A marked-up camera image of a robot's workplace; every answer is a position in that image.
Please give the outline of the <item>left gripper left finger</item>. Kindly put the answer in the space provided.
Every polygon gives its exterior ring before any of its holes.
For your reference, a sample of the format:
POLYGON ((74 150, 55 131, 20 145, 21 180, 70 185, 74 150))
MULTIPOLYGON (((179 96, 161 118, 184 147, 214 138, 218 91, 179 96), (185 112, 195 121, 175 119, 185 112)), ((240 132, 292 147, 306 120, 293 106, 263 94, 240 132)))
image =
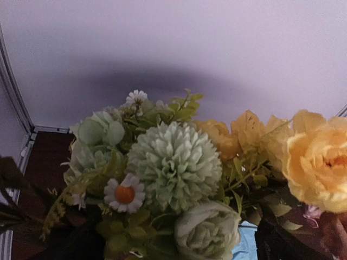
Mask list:
POLYGON ((96 231, 100 215, 91 216, 67 238, 35 255, 35 259, 104 259, 105 240, 96 231))

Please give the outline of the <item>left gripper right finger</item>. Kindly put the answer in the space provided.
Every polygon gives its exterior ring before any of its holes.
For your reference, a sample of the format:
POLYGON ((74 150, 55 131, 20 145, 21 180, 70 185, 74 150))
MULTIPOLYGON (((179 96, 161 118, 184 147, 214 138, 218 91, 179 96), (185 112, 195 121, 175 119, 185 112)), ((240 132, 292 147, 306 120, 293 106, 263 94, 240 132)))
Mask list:
POLYGON ((339 259, 339 215, 314 206, 300 211, 309 228, 303 239, 280 225, 274 212, 260 204, 262 219, 256 232, 258 259, 339 259))

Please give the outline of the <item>light blue wrapping paper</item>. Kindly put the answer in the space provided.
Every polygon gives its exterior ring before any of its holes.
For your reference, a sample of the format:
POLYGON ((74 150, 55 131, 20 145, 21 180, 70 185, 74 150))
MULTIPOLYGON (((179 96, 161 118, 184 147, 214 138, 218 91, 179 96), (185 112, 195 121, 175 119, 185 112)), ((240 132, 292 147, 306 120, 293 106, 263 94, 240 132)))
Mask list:
POLYGON ((258 227, 244 221, 239 227, 240 243, 232 250, 233 260, 258 260, 255 232, 258 227))

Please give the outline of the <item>white green leafy flower bunch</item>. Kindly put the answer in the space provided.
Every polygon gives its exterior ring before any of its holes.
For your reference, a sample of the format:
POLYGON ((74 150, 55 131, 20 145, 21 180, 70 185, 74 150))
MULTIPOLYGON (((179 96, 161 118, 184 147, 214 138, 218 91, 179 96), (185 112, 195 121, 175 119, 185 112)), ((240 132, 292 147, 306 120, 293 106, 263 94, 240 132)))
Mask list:
POLYGON ((264 162, 229 162, 193 120, 201 94, 169 103, 129 93, 71 127, 74 140, 41 239, 69 206, 100 215, 104 259, 233 259, 251 195, 268 187, 264 162))

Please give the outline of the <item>yellow flower bunch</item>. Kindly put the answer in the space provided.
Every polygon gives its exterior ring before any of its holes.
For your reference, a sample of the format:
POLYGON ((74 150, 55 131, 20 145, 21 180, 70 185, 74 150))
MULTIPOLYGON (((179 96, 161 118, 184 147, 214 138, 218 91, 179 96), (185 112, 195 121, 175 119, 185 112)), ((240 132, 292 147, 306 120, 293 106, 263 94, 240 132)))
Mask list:
POLYGON ((229 162, 237 155, 250 166, 267 162, 277 180, 288 183, 300 202, 333 213, 346 212, 346 118, 325 119, 300 110, 292 120, 272 115, 267 123, 250 110, 230 127, 195 121, 229 162))

